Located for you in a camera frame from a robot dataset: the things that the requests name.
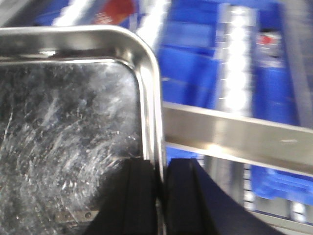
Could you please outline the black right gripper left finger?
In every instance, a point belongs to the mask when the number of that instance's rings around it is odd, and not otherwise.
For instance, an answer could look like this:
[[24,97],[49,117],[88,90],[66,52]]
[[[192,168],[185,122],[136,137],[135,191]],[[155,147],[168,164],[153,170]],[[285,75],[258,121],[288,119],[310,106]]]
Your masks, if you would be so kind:
[[111,192],[84,234],[157,234],[155,175],[148,160],[125,161],[111,183]]

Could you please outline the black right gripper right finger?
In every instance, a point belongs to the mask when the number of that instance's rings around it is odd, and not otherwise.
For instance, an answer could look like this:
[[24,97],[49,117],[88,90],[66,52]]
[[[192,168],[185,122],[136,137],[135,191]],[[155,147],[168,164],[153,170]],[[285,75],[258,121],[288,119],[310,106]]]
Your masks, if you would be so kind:
[[195,159],[172,159],[166,178],[169,235],[279,235],[228,196]]

